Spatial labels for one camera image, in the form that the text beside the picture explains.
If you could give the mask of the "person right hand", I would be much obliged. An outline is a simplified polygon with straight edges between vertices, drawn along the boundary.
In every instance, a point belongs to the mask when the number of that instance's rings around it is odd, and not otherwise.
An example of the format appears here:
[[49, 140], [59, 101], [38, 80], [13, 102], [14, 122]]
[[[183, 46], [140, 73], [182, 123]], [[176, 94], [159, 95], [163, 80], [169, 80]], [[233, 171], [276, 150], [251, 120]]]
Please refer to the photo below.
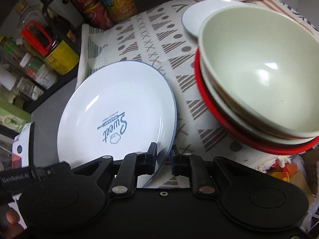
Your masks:
[[9, 224], [3, 232], [4, 238], [15, 238], [24, 231], [24, 228], [19, 224], [20, 216], [16, 210], [9, 208], [5, 214], [5, 217]]

